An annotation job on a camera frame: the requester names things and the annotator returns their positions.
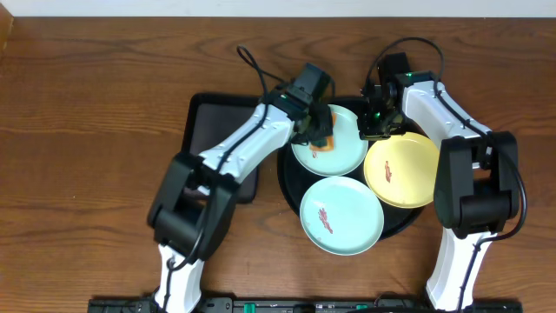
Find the light green plate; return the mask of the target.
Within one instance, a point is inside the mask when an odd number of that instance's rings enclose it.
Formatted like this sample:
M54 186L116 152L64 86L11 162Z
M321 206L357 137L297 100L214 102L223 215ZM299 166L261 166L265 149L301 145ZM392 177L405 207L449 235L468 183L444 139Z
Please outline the light green plate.
M301 200L300 220L315 245L338 256L369 250L385 224L378 197L366 184L345 176L314 183Z
M368 141L360 139L357 116L340 105L330 104L335 118L334 147L330 151L312 150L309 145L292 144L296 160L320 176L342 176L355 170L365 159Z

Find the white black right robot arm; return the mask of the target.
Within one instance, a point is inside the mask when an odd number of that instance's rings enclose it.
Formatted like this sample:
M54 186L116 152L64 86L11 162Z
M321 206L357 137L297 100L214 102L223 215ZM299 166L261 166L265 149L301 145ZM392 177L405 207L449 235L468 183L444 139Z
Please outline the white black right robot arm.
M473 286L490 245L515 231L506 221L526 214L515 137L493 132L468 115L432 72L382 73L363 91L361 137L389 143L406 123L418 126L439 149L434 207L443 227L439 255L427 281L435 310L461 312L473 305Z

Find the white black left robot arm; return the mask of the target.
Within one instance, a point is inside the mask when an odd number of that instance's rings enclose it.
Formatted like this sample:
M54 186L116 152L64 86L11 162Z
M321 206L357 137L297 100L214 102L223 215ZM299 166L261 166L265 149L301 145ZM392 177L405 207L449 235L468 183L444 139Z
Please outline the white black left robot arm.
M215 147L173 157L147 217L162 258L161 312L190 312L199 303L204 263L228 233L245 178L287 143L323 145L332 133L328 104L277 95Z

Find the light green plate top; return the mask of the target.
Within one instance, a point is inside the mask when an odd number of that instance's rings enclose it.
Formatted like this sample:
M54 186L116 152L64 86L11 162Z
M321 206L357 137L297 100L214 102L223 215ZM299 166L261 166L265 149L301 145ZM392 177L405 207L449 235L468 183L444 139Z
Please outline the light green plate top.
M334 147L330 151L312 150L309 145L292 144L296 160L320 176L342 176L355 170L365 159L368 141L360 139L357 116L340 105L330 104L335 118Z

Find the light green plate bottom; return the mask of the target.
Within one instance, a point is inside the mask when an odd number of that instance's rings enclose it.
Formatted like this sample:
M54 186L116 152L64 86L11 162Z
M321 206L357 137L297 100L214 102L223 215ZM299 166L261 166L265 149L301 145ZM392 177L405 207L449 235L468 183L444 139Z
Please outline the light green plate bottom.
M300 220L315 245L338 256L369 250L385 224L378 197L366 184L345 176L314 183L301 200Z

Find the yellow plate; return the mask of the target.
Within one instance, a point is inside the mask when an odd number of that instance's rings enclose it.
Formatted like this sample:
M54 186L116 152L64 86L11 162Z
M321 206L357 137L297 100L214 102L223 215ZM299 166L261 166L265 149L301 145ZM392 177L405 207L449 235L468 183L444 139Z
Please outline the yellow plate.
M363 164L368 187L384 203L415 209L431 203L440 152L423 135L408 132L373 143Z

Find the orange green scrub sponge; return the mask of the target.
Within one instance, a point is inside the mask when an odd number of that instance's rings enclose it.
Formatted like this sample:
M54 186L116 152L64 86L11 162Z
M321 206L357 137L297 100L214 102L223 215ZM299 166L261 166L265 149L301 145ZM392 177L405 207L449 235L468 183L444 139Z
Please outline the orange green scrub sponge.
M311 142L309 144L309 148L312 151L316 152L329 152L334 149L334 135L330 134L326 136L324 139Z

